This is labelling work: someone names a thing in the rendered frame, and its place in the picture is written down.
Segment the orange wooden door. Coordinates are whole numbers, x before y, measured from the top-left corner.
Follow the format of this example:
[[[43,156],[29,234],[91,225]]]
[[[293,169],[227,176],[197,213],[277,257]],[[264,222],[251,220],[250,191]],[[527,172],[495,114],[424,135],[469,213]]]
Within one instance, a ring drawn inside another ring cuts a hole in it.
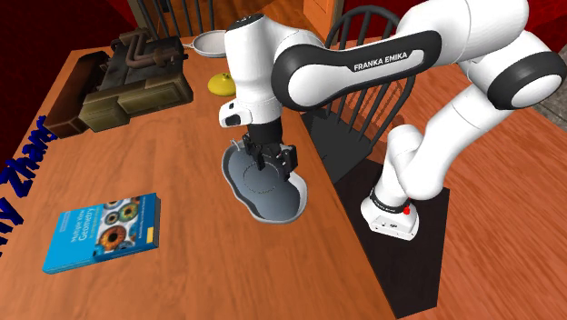
[[[316,33],[325,39],[333,24],[341,17],[344,0],[303,0],[303,14]]]

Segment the black spindle-back chair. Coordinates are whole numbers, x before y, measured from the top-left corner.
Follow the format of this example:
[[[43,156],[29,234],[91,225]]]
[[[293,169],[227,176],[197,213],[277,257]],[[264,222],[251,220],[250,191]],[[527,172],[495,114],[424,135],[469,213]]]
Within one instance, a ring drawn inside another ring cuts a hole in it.
[[[356,44],[362,45],[371,19],[376,15],[386,20],[382,37],[390,37],[399,24],[399,17],[377,5],[362,5],[349,10],[334,23],[324,46],[329,48],[337,41],[340,50],[346,48],[352,21],[358,16],[363,22]],[[303,123],[334,183],[372,153],[409,97],[414,83],[415,78],[411,76],[405,82],[362,89],[336,99],[325,108],[302,114]]]

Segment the blue book with eye pictures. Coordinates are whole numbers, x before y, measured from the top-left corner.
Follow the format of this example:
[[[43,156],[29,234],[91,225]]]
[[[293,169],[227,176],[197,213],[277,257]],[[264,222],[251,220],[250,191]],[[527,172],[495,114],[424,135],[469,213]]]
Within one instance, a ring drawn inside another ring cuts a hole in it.
[[[159,246],[161,199],[139,195],[60,214],[43,271],[63,271]]]

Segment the wooden table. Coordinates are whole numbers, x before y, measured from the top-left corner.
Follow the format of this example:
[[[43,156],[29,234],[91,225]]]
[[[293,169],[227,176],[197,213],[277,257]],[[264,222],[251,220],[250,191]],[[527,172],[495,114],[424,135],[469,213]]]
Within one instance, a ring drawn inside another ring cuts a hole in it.
[[[0,320],[395,320],[297,113],[283,133],[308,185],[301,217],[262,224],[234,198],[221,163],[243,129],[219,125],[206,88],[226,68],[190,54],[191,104],[51,142],[27,197],[0,185],[24,220],[0,246]],[[44,273],[63,211],[147,193],[156,249]]]

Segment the dark brown long box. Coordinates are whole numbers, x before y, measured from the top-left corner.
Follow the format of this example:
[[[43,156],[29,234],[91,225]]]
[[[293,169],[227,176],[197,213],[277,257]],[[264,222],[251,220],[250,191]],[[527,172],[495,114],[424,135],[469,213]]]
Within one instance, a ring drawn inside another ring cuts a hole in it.
[[[98,51],[83,55],[76,62],[44,122],[58,138],[79,135],[88,128],[79,114],[85,97],[97,91],[103,82],[108,60],[107,53]]]

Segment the black robot stand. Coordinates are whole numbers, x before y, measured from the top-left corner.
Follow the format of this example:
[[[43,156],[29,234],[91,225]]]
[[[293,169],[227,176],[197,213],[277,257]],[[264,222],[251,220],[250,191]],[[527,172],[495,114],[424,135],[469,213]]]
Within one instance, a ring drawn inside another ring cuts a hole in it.
[[[450,190],[415,201],[416,237],[405,241],[371,231],[360,211],[383,166],[365,159],[334,184],[346,214],[397,318],[437,306]]]

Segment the pale grey bowl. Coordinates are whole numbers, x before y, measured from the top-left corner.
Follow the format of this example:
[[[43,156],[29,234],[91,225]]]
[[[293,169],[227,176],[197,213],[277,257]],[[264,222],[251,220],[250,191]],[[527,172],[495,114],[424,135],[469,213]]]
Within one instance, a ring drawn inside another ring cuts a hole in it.
[[[224,35],[225,30],[212,30],[198,35],[190,47],[201,56],[209,58],[226,57]]]

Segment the dark spindle-back chair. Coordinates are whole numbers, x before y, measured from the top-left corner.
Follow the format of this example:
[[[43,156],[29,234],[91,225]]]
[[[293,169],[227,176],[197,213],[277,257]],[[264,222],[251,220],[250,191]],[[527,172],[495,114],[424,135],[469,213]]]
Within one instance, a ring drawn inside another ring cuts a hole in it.
[[[127,0],[151,40],[197,36],[215,29],[214,0]]]

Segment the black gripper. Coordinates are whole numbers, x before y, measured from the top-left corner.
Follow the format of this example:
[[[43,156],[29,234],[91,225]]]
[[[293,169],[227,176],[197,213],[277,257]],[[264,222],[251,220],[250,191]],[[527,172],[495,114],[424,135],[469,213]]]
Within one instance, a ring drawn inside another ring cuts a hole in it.
[[[283,169],[283,180],[290,178],[291,172],[297,167],[297,152],[294,145],[283,142],[283,128],[280,118],[267,124],[250,124],[244,135],[244,149],[250,155],[259,171],[265,168],[264,157],[276,161]]]

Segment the blue block letters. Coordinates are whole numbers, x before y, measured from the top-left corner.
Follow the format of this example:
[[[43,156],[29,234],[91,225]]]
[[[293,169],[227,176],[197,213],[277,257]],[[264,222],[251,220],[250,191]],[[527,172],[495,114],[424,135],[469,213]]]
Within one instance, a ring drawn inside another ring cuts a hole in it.
[[[28,143],[22,147],[23,156],[7,159],[0,170],[0,185],[10,185],[19,198],[29,195],[36,178],[35,171],[45,158],[47,144],[58,139],[56,134],[45,126],[45,120],[45,115],[37,117],[35,129],[27,137]],[[0,257],[3,256],[2,246],[8,242],[5,234],[12,233],[14,227],[22,225],[24,221],[9,200],[0,197]]]

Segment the grey irregular shallow dish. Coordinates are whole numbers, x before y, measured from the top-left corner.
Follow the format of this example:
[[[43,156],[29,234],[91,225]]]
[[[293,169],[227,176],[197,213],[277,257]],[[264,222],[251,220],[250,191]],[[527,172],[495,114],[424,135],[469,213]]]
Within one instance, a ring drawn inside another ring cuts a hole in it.
[[[254,219],[267,224],[287,224],[296,220],[306,207],[307,184],[295,172],[284,180],[284,168],[264,155],[265,167],[259,170],[242,140],[232,141],[223,155],[222,170],[234,196]]]

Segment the olive machine with brown pipes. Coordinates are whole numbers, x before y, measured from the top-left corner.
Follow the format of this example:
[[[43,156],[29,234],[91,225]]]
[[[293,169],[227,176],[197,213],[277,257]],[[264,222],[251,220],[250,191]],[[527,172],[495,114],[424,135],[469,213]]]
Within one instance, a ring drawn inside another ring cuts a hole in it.
[[[151,41],[146,28],[113,40],[102,83],[85,97],[79,119],[92,131],[126,125],[130,119],[188,104],[194,93],[183,70],[188,58],[178,36]]]

